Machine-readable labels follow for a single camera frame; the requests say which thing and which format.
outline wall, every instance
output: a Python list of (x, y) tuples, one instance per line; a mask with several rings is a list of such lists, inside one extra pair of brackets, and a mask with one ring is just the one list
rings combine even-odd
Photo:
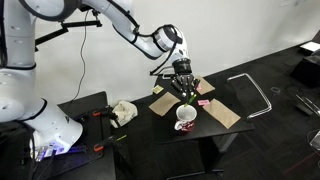
[[(135, 0), (140, 31), (152, 33), (172, 23), (188, 41), (194, 74), (208, 75), (311, 40), (320, 29), (319, 0)], [(83, 20), (75, 12), (68, 21)], [(109, 102), (135, 100), (151, 93), (159, 65), (123, 40), (110, 21), (87, 28), (83, 54), (86, 76), (79, 97), (106, 91)], [(37, 37), (59, 29), (38, 20)], [(72, 29), (36, 53), (36, 91), (55, 103), (71, 100), (83, 73), (80, 47), (84, 28)]]

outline black floor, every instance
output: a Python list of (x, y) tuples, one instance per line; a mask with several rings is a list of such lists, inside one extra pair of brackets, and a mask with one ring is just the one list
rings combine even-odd
[[(273, 110), (254, 118), (255, 130), (240, 133), (228, 152), (217, 164), (223, 168), (223, 179), (320, 179), (320, 157), (310, 148), (310, 138), (320, 128), (320, 117), (306, 116), (295, 106), (292, 94), (298, 90), (319, 105), (320, 89), (308, 89), (289, 77), (295, 65), (304, 57), (298, 47), (257, 59), (255, 61), (219, 72), (221, 74), (250, 74), (266, 93)], [(254, 112), (265, 107), (252, 86), (246, 82), (234, 82), (239, 99)], [(280, 95), (269, 89), (279, 87)], [(148, 106), (151, 98), (134, 102), (139, 106), (140, 116), (116, 134), (127, 134), (129, 157), (134, 175), (138, 180), (164, 179), (166, 175), (183, 174), (201, 169), (196, 161), (194, 143), (156, 145), (153, 139), (151, 113)], [(119, 173), (119, 179), (126, 179)], [(207, 175), (199, 179), (215, 179)]]

